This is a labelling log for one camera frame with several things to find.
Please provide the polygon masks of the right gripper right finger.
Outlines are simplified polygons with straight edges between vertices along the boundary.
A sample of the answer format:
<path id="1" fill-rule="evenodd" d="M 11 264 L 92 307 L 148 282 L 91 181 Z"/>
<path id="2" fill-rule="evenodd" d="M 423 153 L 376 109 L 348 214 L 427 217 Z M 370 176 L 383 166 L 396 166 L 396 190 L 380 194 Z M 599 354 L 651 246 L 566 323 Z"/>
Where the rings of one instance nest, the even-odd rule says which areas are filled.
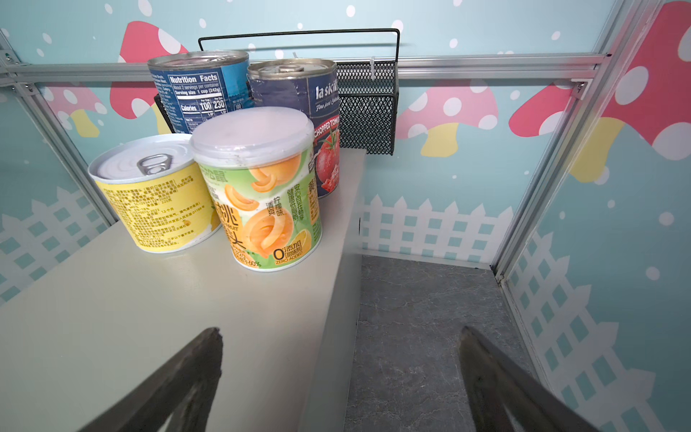
<path id="1" fill-rule="evenodd" d="M 478 329 L 465 326 L 459 365 L 477 431 L 594 431 Z"/>

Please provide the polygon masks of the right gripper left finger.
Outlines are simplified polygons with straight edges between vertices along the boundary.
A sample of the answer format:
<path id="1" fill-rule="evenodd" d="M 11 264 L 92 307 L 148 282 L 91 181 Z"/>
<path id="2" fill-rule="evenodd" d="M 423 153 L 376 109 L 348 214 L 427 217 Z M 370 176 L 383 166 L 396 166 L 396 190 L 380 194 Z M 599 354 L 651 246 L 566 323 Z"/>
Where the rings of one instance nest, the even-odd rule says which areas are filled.
<path id="1" fill-rule="evenodd" d="M 223 339 L 208 328 L 84 431 L 205 431 L 222 371 Z"/>

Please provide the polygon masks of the yellow can white lid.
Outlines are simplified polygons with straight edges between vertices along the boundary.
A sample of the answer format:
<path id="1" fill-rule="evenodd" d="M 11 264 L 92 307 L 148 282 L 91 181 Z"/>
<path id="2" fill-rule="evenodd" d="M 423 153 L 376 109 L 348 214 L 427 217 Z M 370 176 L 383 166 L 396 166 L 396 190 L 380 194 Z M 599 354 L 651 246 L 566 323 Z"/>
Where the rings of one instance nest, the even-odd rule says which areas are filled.
<path id="1" fill-rule="evenodd" d="M 221 226 L 189 134 L 133 140 L 88 167 L 138 248 L 167 254 L 191 248 Z"/>
<path id="2" fill-rule="evenodd" d="M 190 138 L 237 262 L 259 272 L 297 265 L 322 237 L 314 126 L 287 107 L 214 117 Z"/>

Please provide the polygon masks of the blue can pink lid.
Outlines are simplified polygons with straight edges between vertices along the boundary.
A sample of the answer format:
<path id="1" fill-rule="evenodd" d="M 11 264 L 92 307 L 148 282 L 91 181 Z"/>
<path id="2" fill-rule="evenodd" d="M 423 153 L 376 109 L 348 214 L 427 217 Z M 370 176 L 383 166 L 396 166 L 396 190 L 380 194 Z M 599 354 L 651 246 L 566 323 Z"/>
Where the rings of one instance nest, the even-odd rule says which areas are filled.
<path id="1" fill-rule="evenodd" d="M 148 61 L 167 118 L 176 133 L 190 134 L 213 117 L 254 105 L 243 50 L 179 53 Z"/>

